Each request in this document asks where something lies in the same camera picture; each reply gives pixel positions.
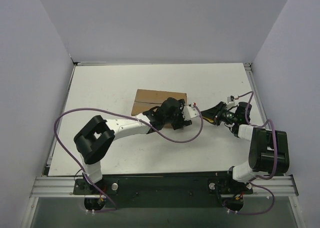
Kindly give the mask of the brown cardboard express box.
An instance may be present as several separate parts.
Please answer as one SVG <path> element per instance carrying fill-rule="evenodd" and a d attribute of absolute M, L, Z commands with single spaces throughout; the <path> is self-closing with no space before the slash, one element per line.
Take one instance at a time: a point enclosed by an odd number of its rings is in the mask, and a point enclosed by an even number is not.
<path fill-rule="evenodd" d="M 137 114 L 150 110 L 153 107 L 161 106 L 161 104 L 169 97 L 175 98 L 176 100 L 183 99 L 185 103 L 188 101 L 186 93 L 138 89 L 133 103 L 131 116 L 136 116 Z"/>

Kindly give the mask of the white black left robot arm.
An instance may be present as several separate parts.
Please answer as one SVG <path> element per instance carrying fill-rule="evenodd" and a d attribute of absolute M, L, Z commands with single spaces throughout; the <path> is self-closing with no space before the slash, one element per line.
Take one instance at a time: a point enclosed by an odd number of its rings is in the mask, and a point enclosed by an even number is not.
<path fill-rule="evenodd" d="M 168 98 L 160 106 L 123 119 L 104 119 L 101 115 L 92 117 L 75 135 L 74 143 L 81 155 L 84 172 L 88 176 L 84 187 L 92 194 L 103 187 L 101 159 L 106 155 L 112 142 L 137 134 L 150 134 L 170 125 L 174 130 L 192 124 L 199 112 L 184 99 Z"/>

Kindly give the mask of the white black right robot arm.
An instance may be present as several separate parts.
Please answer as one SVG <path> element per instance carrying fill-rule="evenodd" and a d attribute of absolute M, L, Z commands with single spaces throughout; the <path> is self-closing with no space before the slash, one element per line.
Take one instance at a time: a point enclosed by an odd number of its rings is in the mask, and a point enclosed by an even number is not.
<path fill-rule="evenodd" d="M 284 174 L 290 166 L 287 133 L 251 126 L 250 111 L 252 106 L 239 102 L 236 111 L 226 103 L 220 102 L 213 108 L 201 112 L 202 117 L 213 125 L 224 123 L 231 133 L 240 139 L 250 142 L 248 160 L 232 167 L 232 178 L 246 183 L 255 178 L 272 178 Z"/>

